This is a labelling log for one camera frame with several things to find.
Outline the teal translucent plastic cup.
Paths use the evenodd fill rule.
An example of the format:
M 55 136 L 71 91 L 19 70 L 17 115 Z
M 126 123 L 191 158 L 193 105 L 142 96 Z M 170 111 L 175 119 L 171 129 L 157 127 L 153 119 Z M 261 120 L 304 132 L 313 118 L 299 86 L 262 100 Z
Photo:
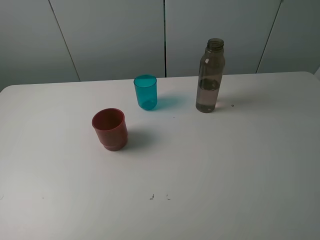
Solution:
M 153 75 L 140 75 L 133 81 L 137 103 L 143 110 L 149 111 L 156 107 L 157 78 Z

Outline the smoky translucent water bottle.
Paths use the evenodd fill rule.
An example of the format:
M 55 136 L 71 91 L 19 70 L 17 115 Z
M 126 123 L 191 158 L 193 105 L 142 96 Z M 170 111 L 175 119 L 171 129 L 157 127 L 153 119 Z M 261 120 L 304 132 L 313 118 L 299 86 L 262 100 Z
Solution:
M 195 106 L 202 113 L 215 110 L 225 68 L 224 41 L 211 38 L 200 59 Z

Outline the red plastic cup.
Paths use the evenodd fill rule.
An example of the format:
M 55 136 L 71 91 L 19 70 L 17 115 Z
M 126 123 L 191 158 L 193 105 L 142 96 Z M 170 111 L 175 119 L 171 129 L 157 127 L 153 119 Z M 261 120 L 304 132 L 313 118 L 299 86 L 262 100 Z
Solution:
M 121 150 L 128 142 L 124 113 L 117 108 L 97 112 L 91 121 L 100 143 L 109 151 Z

